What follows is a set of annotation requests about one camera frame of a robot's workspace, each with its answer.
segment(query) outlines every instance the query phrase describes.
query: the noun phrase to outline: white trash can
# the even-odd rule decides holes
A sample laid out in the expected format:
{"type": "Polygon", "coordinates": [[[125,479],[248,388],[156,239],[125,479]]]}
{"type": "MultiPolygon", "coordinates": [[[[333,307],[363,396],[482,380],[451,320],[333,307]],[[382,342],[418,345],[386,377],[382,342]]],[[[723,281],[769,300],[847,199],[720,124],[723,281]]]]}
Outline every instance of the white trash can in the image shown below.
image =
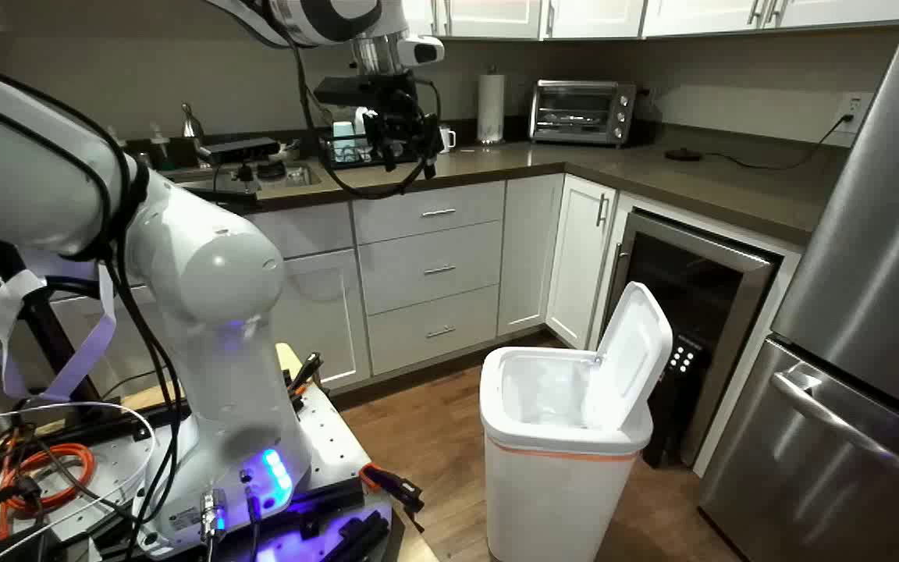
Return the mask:
{"type": "Polygon", "coordinates": [[[628,286],[598,349],[505,348],[482,360],[487,544],[501,562],[591,562],[651,433],[645,396],[672,325],[628,286]]]}

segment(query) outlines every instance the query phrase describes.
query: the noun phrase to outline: metal frame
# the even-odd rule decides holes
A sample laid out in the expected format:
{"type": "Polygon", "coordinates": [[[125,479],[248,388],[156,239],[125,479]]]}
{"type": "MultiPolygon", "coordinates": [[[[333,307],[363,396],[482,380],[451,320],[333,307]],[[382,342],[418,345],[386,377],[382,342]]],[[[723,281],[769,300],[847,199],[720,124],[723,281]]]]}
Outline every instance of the metal frame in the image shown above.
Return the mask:
{"type": "Polygon", "coordinates": [[[686,466],[693,466],[698,460],[698,447],[705,441],[705,431],[709,431],[709,425],[720,407],[720,396],[729,383],[734,366],[739,360],[744,345],[749,342],[749,327],[762,311],[762,300],[769,294],[769,286],[772,286],[772,274],[778,265],[769,255],[762,255],[754,251],[734,248],[728,242],[719,242],[713,234],[698,234],[693,229],[660,222],[660,220],[645,216],[645,214],[630,214],[628,229],[625,229],[625,242],[620,242],[619,255],[615,255],[615,281],[608,288],[606,320],[615,311],[619,291],[628,286],[628,272],[630,272],[630,258],[633,258],[633,242],[641,234],[739,272],[735,297],[729,303],[719,349],[710,349],[710,364],[709,364],[709,371],[705,371],[705,380],[698,392],[698,402],[696,402],[696,413],[686,425],[682,447],[680,447],[680,460],[686,466]]]}

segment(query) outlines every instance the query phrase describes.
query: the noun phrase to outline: cable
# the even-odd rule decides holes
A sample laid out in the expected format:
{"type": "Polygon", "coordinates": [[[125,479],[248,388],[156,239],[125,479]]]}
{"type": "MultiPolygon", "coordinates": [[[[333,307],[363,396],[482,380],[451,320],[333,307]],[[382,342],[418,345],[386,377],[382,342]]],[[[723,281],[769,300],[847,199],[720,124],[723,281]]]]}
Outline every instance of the cable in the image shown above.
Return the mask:
{"type": "Polygon", "coordinates": [[[134,523],[134,517],[131,517],[125,506],[110,503],[110,499],[103,499],[98,495],[93,495],[90,486],[83,486],[83,485],[68,473],[68,466],[61,466],[60,457],[53,457],[53,449],[51,449],[36,433],[30,433],[30,441],[34,441],[34,444],[40,447],[40,452],[51,460],[51,468],[60,473],[79,495],[83,495],[83,496],[90,496],[90,499],[98,499],[110,512],[134,523]]]}
{"type": "Polygon", "coordinates": [[[141,377],[154,377],[154,371],[138,371],[138,374],[131,374],[131,377],[105,388],[105,393],[98,393],[98,400],[110,400],[115,392],[121,392],[125,383],[134,383],[134,380],[141,380],[141,377]]]}
{"type": "MultiPolygon", "coordinates": [[[[27,410],[0,413],[0,419],[17,419],[17,415],[27,415],[27,413],[55,413],[55,410],[115,410],[115,413],[134,415],[134,419],[144,425],[144,431],[148,433],[144,464],[141,464],[141,468],[131,473],[121,485],[138,481],[138,479],[147,473],[148,460],[156,457],[156,447],[159,447],[159,444],[156,444],[156,427],[154,427],[141,413],[125,410],[125,407],[115,407],[115,402],[96,402],[96,400],[83,400],[83,402],[43,402],[43,407],[27,407],[27,410]]],[[[6,555],[9,555],[13,550],[17,550],[21,544],[40,538],[43,531],[60,528],[61,523],[88,512],[90,506],[96,506],[96,499],[88,503],[83,508],[68,512],[65,519],[46,526],[46,528],[36,528],[36,531],[27,533],[27,538],[14,542],[9,550],[0,554],[0,558],[6,558],[6,555]]]]}
{"type": "Polygon", "coordinates": [[[340,187],[340,190],[347,190],[349,198],[358,198],[358,199],[384,199],[384,198],[393,198],[393,195],[406,195],[406,187],[408,185],[415,185],[415,177],[423,171],[423,160],[427,160],[427,153],[422,153],[418,155],[418,162],[415,162],[415,168],[399,181],[399,185],[393,185],[393,187],[386,187],[386,190],[358,190],[358,187],[351,187],[351,185],[347,185],[336,171],[333,171],[333,165],[327,162],[327,155],[325,155],[325,145],[321,145],[321,137],[318,137],[318,124],[315,124],[315,115],[313,115],[313,107],[310,107],[310,85],[305,85],[305,66],[301,66],[301,50],[290,50],[294,52],[294,62],[297,62],[297,96],[298,96],[298,111],[301,111],[301,124],[305,124],[305,135],[313,137],[313,145],[315,145],[315,151],[318,151],[318,162],[321,162],[321,168],[327,171],[327,177],[340,187]]]}
{"type": "Polygon", "coordinates": [[[115,288],[119,288],[119,294],[125,300],[125,311],[127,311],[131,323],[138,325],[138,331],[141,331],[141,339],[147,345],[147,352],[148,352],[148,360],[156,366],[161,400],[165,400],[165,407],[170,413],[170,427],[169,427],[170,433],[169,433],[165,457],[161,457],[154,481],[147,485],[138,523],[131,526],[131,538],[127,538],[127,550],[125,550],[125,558],[131,558],[134,555],[134,542],[138,542],[144,523],[148,523],[165,506],[169,492],[170,492],[175,474],[177,474],[177,413],[175,410],[180,410],[180,388],[177,388],[177,371],[175,371],[169,352],[161,349],[161,345],[156,342],[148,325],[144,323],[141,307],[134,300],[134,291],[131,291],[131,281],[127,281],[127,265],[125,265],[125,239],[119,242],[115,265],[105,258],[105,270],[113,272],[113,281],[115,281],[115,288]],[[156,496],[156,486],[159,486],[165,473],[169,473],[165,492],[159,495],[159,503],[148,508],[148,503],[156,496]]]}
{"type": "MultiPolygon", "coordinates": [[[[14,92],[21,92],[21,93],[27,93],[30,100],[40,100],[40,102],[46,102],[46,107],[55,107],[60,114],[65,114],[70,122],[79,122],[79,124],[83,124],[88,130],[93,130],[93,135],[110,148],[110,153],[113,153],[113,160],[115,160],[115,171],[119,171],[119,195],[121,195],[121,199],[119,199],[121,207],[119,207],[119,211],[113,211],[113,198],[110,198],[105,181],[98,177],[96,168],[90,168],[88,162],[80,162],[79,155],[70,155],[68,151],[61,151],[61,148],[53,145],[51,137],[43,137],[43,135],[36,135],[36,130],[25,127],[21,122],[14,122],[14,118],[9,118],[9,115],[0,114],[0,122],[2,122],[6,127],[17,130],[21,137],[30,137],[30,141],[40,145],[43,151],[51,151],[51,153],[55,153],[60,160],[70,162],[70,165],[80,168],[80,171],[90,177],[90,185],[96,187],[96,195],[98,195],[98,232],[96,232],[96,239],[93,239],[80,253],[74,253],[74,255],[68,255],[68,258],[98,258],[98,263],[105,263],[105,270],[110,270],[110,274],[113,274],[113,281],[115,281],[115,288],[119,288],[119,294],[121,294],[121,300],[125,300],[125,307],[127,307],[127,313],[131,313],[141,339],[147,342],[147,349],[148,349],[148,360],[154,360],[154,366],[156,366],[156,377],[159,377],[159,388],[161,388],[165,410],[169,410],[169,413],[177,410],[177,407],[180,407],[180,388],[177,388],[175,366],[169,364],[169,352],[161,349],[161,345],[159,345],[159,342],[154,339],[154,331],[147,327],[147,323],[144,323],[144,315],[141,315],[141,311],[138,311],[138,303],[134,303],[134,294],[127,291],[125,255],[119,255],[119,270],[113,270],[113,258],[110,258],[110,255],[113,255],[113,242],[119,243],[119,251],[125,248],[125,234],[127,234],[125,224],[131,222],[131,216],[138,214],[138,207],[141,207],[141,199],[144,199],[144,185],[138,185],[138,177],[147,177],[147,168],[138,168],[138,177],[131,181],[127,155],[115,148],[115,141],[113,141],[96,122],[90,122],[88,115],[80,115],[74,107],[65,107],[65,102],[46,96],[46,93],[40,93],[40,92],[30,92],[30,89],[6,77],[6,75],[0,75],[0,83],[9,85],[9,89],[14,89],[14,92]],[[161,371],[161,364],[159,364],[159,360],[165,360],[165,366],[169,366],[175,402],[170,402],[170,396],[169,396],[169,380],[165,380],[165,371],[161,371]]],[[[159,464],[159,473],[156,473],[156,479],[148,481],[147,496],[144,496],[144,503],[141,503],[141,519],[138,519],[138,526],[134,526],[131,547],[134,547],[134,538],[138,538],[141,526],[148,519],[148,517],[147,517],[147,506],[148,506],[148,499],[154,499],[154,495],[156,495],[159,479],[165,474],[165,468],[169,468],[165,495],[159,496],[154,517],[161,508],[161,503],[165,503],[165,496],[169,496],[169,492],[170,492],[170,481],[175,481],[175,474],[177,474],[177,415],[170,415],[170,441],[169,441],[165,457],[161,457],[161,464],[159,464]]]]}
{"type": "Polygon", "coordinates": [[[823,137],[821,137],[810,151],[805,151],[796,162],[778,162],[778,165],[772,165],[772,162],[745,162],[745,160],[735,160],[735,155],[729,155],[729,153],[705,153],[705,155],[709,155],[709,160],[728,160],[728,162],[734,162],[735,168],[769,168],[769,171],[798,168],[798,165],[805,165],[805,162],[823,148],[823,141],[826,141],[843,122],[849,122],[849,115],[838,115],[838,118],[823,130],[823,137]]]}
{"type": "MultiPolygon", "coordinates": [[[[121,410],[121,407],[113,407],[113,402],[53,402],[53,407],[30,407],[30,410],[25,410],[25,413],[46,413],[46,410],[119,410],[119,413],[127,413],[127,415],[134,415],[134,419],[147,427],[148,447],[147,447],[147,457],[144,457],[141,468],[134,468],[121,485],[138,481],[138,479],[147,473],[147,466],[154,464],[154,452],[156,452],[156,427],[154,427],[141,413],[121,410]]],[[[74,508],[74,512],[68,512],[68,517],[61,517],[61,519],[55,519],[55,523],[51,523],[51,526],[30,531],[27,538],[21,538],[21,542],[14,542],[9,550],[2,550],[0,558],[6,558],[13,550],[25,547],[27,542],[34,542],[34,538],[40,538],[40,533],[65,526],[68,519],[79,519],[79,517],[83,517],[88,508],[96,508],[98,499],[90,499],[83,508],[74,508]]]]}
{"type": "Polygon", "coordinates": [[[21,486],[21,481],[27,479],[25,473],[34,473],[34,468],[43,468],[43,466],[60,466],[55,464],[60,457],[79,460],[80,474],[70,479],[70,473],[68,473],[70,486],[55,492],[51,496],[36,496],[34,506],[21,495],[2,499],[2,506],[0,506],[0,542],[6,542],[13,533],[13,519],[34,519],[36,512],[53,512],[53,508],[70,503],[79,496],[79,492],[88,492],[88,485],[96,474],[96,457],[83,444],[53,444],[53,447],[43,447],[40,452],[21,460],[14,468],[9,468],[6,479],[2,479],[0,495],[9,492],[9,486],[13,492],[21,486]]]}

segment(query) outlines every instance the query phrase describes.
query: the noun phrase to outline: backsplash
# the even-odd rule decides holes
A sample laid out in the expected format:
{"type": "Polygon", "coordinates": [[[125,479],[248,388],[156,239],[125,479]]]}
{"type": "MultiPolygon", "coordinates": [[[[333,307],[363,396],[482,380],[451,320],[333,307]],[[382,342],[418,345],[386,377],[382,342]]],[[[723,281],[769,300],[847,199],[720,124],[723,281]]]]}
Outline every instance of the backsplash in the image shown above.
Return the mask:
{"type": "MultiPolygon", "coordinates": [[[[14,39],[0,36],[0,73],[74,102],[121,137],[148,122],[177,135],[189,102],[213,135],[301,127],[294,62],[235,33],[213,39],[14,39]]],[[[508,115],[526,114],[532,77],[625,77],[651,92],[665,122],[817,141],[847,92],[874,92],[899,28],[829,36],[739,36],[608,45],[450,41],[422,75],[443,92],[447,118],[474,118],[481,73],[508,75],[508,115]]],[[[313,85],[343,75],[347,50],[310,52],[313,85]]]]}

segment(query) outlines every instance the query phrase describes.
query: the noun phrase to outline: cabinet door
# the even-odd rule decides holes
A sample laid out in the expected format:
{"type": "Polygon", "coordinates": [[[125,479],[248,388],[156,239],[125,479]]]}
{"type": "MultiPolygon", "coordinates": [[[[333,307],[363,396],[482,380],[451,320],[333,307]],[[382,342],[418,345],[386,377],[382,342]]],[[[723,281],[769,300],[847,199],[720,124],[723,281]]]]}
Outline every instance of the cabinet door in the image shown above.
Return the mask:
{"type": "Polygon", "coordinates": [[[284,258],[351,248],[347,204],[252,214],[246,220],[284,253],[284,258]]]}
{"type": "Polygon", "coordinates": [[[899,21],[899,0],[769,0],[780,28],[899,21]]]}
{"type": "Polygon", "coordinates": [[[583,177],[565,177],[546,325],[571,348],[591,348],[613,211],[615,190],[583,177]]]}
{"type": "Polygon", "coordinates": [[[540,0],[443,0],[451,39],[540,39],[540,0]]]}
{"type": "Polygon", "coordinates": [[[553,0],[546,39],[637,39],[643,0],[553,0]]]}
{"type": "Polygon", "coordinates": [[[508,181],[498,333],[537,327],[546,320],[562,176],[508,181]]]}
{"type": "Polygon", "coordinates": [[[439,0],[403,0],[412,36],[439,36],[439,0]]]}
{"type": "Polygon", "coordinates": [[[772,0],[648,0],[643,39],[754,33],[772,0]]]}
{"type": "Polygon", "coordinates": [[[321,352],[321,380],[340,392],[367,377],[365,320],[351,251],[288,258],[270,339],[298,360],[321,352]]]}

